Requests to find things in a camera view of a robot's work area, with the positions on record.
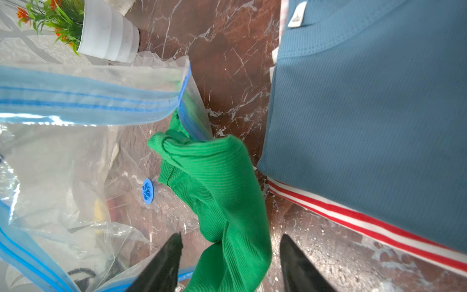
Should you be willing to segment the clear vacuum bag blue zipper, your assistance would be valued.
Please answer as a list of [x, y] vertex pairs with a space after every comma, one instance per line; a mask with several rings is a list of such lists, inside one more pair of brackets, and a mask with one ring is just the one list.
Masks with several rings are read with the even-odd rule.
[[[187, 57], [1, 66], [1, 290], [121, 292], [198, 217], [158, 182], [148, 140], [178, 113], [212, 138]], [[108, 221], [94, 221], [93, 204]]]

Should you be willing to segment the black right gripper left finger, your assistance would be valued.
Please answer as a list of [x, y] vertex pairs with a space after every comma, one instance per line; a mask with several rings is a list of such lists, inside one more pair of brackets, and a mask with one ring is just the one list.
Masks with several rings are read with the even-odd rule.
[[182, 248], [181, 234], [173, 234], [126, 292], [174, 292]]

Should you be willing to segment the solid green garment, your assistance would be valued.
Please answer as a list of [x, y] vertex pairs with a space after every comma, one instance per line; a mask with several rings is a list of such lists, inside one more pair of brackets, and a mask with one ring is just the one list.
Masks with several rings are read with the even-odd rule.
[[272, 260], [265, 200], [242, 140], [190, 137], [173, 113], [169, 129], [148, 146], [162, 158], [158, 181], [198, 217], [210, 246], [201, 255], [189, 292], [253, 292]]

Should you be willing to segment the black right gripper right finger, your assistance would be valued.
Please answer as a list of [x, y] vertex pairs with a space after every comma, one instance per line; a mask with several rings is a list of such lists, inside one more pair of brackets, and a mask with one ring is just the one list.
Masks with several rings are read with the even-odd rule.
[[279, 251], [285, 292], [335, 292], [289, 235], [282, 236]]

